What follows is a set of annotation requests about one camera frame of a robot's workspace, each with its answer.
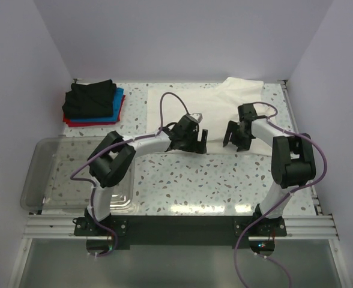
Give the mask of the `white printed t-shirt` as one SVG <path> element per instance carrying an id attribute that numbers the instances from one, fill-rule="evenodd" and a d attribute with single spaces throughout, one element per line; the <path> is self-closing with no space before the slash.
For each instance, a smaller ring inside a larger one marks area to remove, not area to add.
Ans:
<path id="1" fill-rule="evenodd" d="M 153 133 L 159 127 L 170 122 L 177 122 L 186 114 L 201 113 L 201 129 L 208 130 L 208 154 L 235 154 L 237 147 L 233 144 L 223 146 L 223 138 L 229 121 L 237 122 L 238 106 L 246 103 L 260 102 L 263 81 L 245 80 L 228 77 L 218 85 L 163 85 L 149 88 L 147 93 L 146 132 Z M 172 92 L 183 100 L 180 103 L 172 95 L 163 99 L 162 109 L 160 98 L 165 92 Z M 163 112 L 163 124 L 160 123 L 160 111 Z"/>

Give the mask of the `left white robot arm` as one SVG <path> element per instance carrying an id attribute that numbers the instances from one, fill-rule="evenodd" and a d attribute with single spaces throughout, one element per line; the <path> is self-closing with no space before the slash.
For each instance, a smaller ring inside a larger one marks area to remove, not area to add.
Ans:
<path id="1" fill-rule="evenodd" d="M 113 188 L 123 180 L 136 158 L 169 151 L 206 154 L 208 131 L 199 129 L 202 120 L 202 114 L 192 113 L 170 127 L 161 127 L 155 134 L 128 137 L 116 131 L 109 133 L 88 158 L 89 173 L 98 181 L 88 214 L 98 222 L 110 216 Z"/>

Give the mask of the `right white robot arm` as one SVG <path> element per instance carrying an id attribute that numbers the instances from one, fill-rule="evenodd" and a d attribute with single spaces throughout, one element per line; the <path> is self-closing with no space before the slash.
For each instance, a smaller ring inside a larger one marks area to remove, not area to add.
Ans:
<path id="1" fill-rule="evenodd" d="M 259 139 L 271 148 L 273 183 L 253 216 L 280 218 L 296 188 L 305 186 L 316 176 L 312 143 L 306 134 L 284 131 L 270 122 L 270 117 L 258 115 L 253 103 L 238 107 L 239 121 L 229 121 L 223 145 L 233 144 L 238 152 L 248 151 L 253 140 Z"/>

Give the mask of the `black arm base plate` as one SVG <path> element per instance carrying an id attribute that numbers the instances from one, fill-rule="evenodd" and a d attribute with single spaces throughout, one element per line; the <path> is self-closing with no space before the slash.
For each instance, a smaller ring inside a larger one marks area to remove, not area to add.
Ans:
<path id="1" fill-rule="evenodd" d="M 73 219 L 74 235 L 87 237 L 88 251 L 128 250 L 132 245 L 233 247 L 252 216 L 110 215 L 95 224 L 90 217 Z"/>

